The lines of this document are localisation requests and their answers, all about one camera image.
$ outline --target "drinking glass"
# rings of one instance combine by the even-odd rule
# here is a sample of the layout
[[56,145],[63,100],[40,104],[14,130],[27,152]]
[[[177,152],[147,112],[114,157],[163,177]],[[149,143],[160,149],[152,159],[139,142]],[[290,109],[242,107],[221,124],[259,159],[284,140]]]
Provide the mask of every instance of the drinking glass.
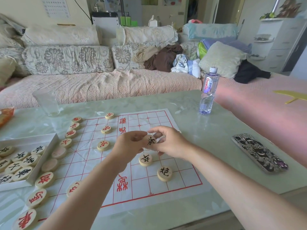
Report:
[[33,92],[32,95],[48,116],[57,116],[59,114],[60,110],[55,90],[43,88]]

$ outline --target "table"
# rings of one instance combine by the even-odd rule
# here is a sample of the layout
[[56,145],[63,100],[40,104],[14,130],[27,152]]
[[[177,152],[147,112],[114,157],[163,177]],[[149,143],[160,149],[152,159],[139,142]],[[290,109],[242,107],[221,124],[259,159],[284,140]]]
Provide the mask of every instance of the table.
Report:
[[[306,192],[307,169],[278,149],[267,139],[249,128],[231,112],[214,103],[210,115],[198,113],[201,91],[173,92],[140,97],[129,97],[61,105],[57,117],[47,117],[41,108],[16,110],[14,118],[0,129],[0,140],[58,133],[63,135],[67,122],[75,116],[98,116],[100,112],[127,113],[167,108],[174,117],[182,134],[191,142],[211,151],[214,155],[246,174],[256,182],[278,194]],[[278,157],[288,163],[289,170],[276,175],[265,174],[231,140],[231,136],[248,133],[262,142]],[[23,209],[24,200],[33,187],[0,192],[0,230],[10,229]],[[225,201],[214,190],[122,212],[112,216],[96,218],[92,229],[170,229],[193,221],[206,222],[210,216],[221,216],[229,212]]]

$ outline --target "bottle cap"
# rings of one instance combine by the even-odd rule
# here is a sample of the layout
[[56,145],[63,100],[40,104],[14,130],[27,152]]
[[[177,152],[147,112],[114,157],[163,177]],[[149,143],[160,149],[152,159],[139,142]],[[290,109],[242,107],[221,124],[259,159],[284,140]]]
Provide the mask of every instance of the bottle cap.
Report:
[[217,67],[211,67],[209,73],[217,73]]

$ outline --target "water bottle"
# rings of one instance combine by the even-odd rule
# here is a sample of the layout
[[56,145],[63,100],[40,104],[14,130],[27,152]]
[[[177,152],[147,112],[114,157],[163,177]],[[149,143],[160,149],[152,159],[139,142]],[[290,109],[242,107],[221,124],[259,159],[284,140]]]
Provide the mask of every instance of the water bottle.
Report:
[[203,92],[201,94],[201,103],[199,105],[199,112],[202,115],[210,114],[214,100],[215,90],[219,82],[220,75],[217,73],[216,67],[211,67],[209,73],[206,73],[204,80]]

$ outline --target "smartphone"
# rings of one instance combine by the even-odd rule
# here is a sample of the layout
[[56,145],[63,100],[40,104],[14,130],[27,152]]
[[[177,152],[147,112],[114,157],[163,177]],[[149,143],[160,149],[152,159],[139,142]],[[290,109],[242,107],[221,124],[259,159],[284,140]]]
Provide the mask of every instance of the smartphone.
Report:
[[232,140],[265,172],[274,173],[289,168],[283,160],[249,134],[234,135]]

